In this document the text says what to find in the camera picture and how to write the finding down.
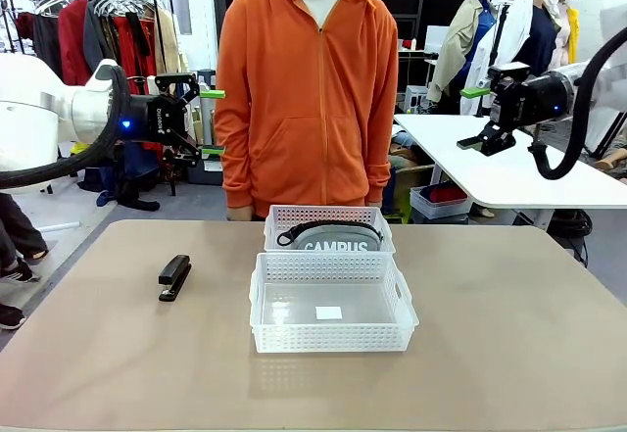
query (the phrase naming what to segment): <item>black stapler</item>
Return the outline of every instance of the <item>black stapler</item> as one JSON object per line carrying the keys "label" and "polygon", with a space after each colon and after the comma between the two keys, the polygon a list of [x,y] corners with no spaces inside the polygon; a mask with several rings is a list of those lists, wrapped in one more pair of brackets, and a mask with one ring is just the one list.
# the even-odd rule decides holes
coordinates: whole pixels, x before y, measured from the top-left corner
{"label": "black stapler", "polygon": [[192,268],[189,256],[176,256],[159,275],[159,283],[164,290],[159,296],[160,302],[173,302],[176,300],[180,289],[183,287],[187,274]]}

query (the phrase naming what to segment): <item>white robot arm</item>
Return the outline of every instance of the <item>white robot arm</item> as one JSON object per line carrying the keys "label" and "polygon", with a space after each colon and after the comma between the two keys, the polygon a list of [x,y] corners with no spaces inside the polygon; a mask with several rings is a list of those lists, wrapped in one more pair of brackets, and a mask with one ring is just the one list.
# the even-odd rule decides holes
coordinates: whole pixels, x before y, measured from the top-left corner
{"label": "white robot arm", "polygon": [[[114,67],[110,60],[100,68]],[[0,170],[57,161],[58,143],[93,143],[104,129],[112,80],[94,74],[86,86],[65,86],[41,60],[0,55]]]}
{"label": "white robot arm", "polygon": [[461,140],[458,146],[492,156],[515,145],[512,133],[517,128],[573,117],[568,147],[556,168],[550,167],[547,146],[538,140],[537,133],[529,147],[544,178],[563,178],[574,168],[584,149],[591,108],[627,110],[627,65],[609,62],[626,42],[627,28],[624,28],[589,63],[569,65],[540,77],[530,76],[531,69],[520,63],[491,67],[488,71],[492,97],[490,121],[476,137]]}
{"label": "white robot arm", "polygon": [[[65,86],[41,60],[0,54],[0,190],[25,188],[93,166],[117,140],[170,146],[167,161],[196,166],[201,153],[188,141],[187,104],[200,94],[190,73],[155,78],[159,95],[133,96],[123,70],[103,61],[85,86]],[[186,84],[182,97],[170,87]],[[221,91],[212,91],[221,97]],[[60,142],[91,146],[57,161]]]}

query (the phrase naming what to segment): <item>shoe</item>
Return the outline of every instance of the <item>shoe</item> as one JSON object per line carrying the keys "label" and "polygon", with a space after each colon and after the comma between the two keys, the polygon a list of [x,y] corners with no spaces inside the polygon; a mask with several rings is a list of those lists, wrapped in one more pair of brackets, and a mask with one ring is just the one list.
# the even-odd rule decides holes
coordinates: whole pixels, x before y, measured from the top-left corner
{"label": "shoe", "polygon": [[0,270],[0,283],[33,283],[38,282],[39,277],[32,273],[32,270],[22,259],[18,258],[18,266],[13,270]]}
{"label": "shoe", "polygon": [[13,331],[18,329],[26,321],[22,310],[0,305],[0,329]]}

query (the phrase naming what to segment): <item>mannequin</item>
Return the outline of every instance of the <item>mannequin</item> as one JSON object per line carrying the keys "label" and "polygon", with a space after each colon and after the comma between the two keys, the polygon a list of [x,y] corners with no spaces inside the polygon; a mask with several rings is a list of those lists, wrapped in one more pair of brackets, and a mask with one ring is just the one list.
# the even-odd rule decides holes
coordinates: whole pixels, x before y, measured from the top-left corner
{"label": "mannequin", "polygon": [[[533,0],[514,0],[509,6],[501,41],[498,45],[498,56],[495,65],[510,63],[518,54],[529,38],[529,30],[533,18]],[[490,66],[490,54],[495,44],[496,31],[499,25],[495,24],[491,31],[479,42],[477,53],[472,61],[464,88],[478,87],[480,81],[487,77]],[[474,115],[479,107],[479,99],[461,98],[459,112],[463,116]],[[483,107],[489,107],[486,100]]]}
{"label": "mannequin", "polygon": [[568,6],[567,0],[544,0],[543,5],[558,30],[549,70],[576,63],[579,43],[579,11]]}
{"label": "mannequin", "polygon": [[543,1],[533,0],[533,17],[529,29],[529,38],[514,58],[516,62],[529,65],[531,73],[535,76],[540,76],[549,69],[555,50],[555,38],[557,37],[554,23],[542,7]]}
{"label": "mannequin", "polygon": [[427,94],[427,99],[439,103],[440,114],[459,113],[459,91],[465,84],[479,41],[496,21],[495,15],[488,0],[465,0],[459,6],[442,45]]}

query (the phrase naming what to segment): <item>hand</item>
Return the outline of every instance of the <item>hand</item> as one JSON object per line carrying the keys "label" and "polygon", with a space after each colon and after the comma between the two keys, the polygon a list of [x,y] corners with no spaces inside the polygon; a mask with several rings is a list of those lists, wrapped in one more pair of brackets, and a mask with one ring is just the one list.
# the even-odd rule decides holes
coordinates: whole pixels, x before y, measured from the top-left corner
{"label": "hand", "polygon": [[252,221],[254,212],[252,206],[241,209],[226,209],[226,219],[229,221]]}

